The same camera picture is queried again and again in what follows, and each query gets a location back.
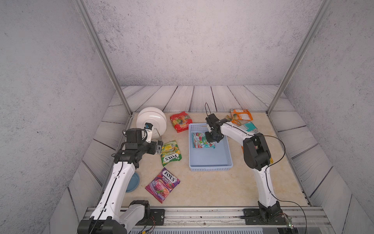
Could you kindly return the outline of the green yellow Fox's candy bag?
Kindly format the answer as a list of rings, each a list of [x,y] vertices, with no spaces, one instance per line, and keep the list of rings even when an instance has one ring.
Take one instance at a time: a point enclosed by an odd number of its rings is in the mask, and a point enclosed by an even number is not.
[[[161,161],[163,167],[165,167],[170,162],[180,161],[181,159],[182,155],[179,146],[175,140],[167,142],[162,146]]]

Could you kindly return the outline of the teal red Fox's candy bag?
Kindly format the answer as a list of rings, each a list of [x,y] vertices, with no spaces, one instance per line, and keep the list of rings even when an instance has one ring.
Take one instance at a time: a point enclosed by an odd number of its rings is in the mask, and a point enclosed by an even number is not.
[[[215,143],[206,140],[205,133],[192,133],[192,146],[193,148],[215,148]]]

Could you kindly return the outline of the light blue plastic basket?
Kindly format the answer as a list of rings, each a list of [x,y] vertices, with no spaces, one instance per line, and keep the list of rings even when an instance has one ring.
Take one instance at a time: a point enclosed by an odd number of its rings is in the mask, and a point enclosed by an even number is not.
[[[206,140],[207,124],[189,125],[189,167],[191,171],[228,171],[233,167],[228,139],[209,143]]]

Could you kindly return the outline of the teal white candy bag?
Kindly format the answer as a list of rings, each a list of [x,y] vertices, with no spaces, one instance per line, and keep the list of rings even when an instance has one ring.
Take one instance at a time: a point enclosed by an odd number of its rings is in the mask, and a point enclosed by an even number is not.
[[[254,134],[257,134],[259,132],[258,128],[252,122],[245,123],[243,127],[247,132],[252,132]]]

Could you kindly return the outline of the orange multicolour Fox's candy bag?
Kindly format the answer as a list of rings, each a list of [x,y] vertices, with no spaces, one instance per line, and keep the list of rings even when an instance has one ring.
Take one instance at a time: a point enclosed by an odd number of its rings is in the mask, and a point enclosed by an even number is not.
[[[270,158],[270,164],[273,164],[273,163],[274,163],[273,159],[272,159],[272,158]]]

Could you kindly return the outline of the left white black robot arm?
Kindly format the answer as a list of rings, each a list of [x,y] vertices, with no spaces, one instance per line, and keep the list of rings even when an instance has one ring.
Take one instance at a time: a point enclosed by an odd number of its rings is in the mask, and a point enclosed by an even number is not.
[[[142,129],[131,128],[123,131],[126,140],[113,155],[110,180],[90,218],[79,223],[79,234],[127,234],[138,222],[150,220],[151,210],[147,200],[131,202],[123,214],[120,210],[130,180],[139,168],[143,155],[161,152],[163,142],[153,141],[152,134],[151,123],[146,123]]]

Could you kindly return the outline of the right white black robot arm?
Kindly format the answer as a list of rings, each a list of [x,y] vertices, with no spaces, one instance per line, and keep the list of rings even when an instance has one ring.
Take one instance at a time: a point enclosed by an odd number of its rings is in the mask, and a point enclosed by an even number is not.
[[[282,213],[279,201],[275,197],[269,166],[271,153],[266,137],[262,133],[249,133],[228,120],[219,120],[215,114],[206,117],[207,129],[205,132],[208,142],[220,142],[229,137],[243,147],[243,159],[246,165],[254,171],[259,193],[260,219],[264,223],[273,222],[277,215]]]

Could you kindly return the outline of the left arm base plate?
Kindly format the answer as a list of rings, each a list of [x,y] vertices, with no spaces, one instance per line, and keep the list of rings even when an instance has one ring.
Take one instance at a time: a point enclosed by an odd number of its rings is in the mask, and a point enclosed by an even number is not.
[[[136,226],[163,226],[164,220],[165,209],[150,209],[150,213],[140,220]]]

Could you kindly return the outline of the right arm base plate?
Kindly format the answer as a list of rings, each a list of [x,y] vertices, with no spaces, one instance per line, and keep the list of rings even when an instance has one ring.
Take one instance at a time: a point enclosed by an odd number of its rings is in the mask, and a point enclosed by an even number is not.
[[[243,219],[246,225],[287,225],[286,218],[280,214],[268,219],[260,209],[254,208],[243,209],[243,215],[240,216],[240,219]]]

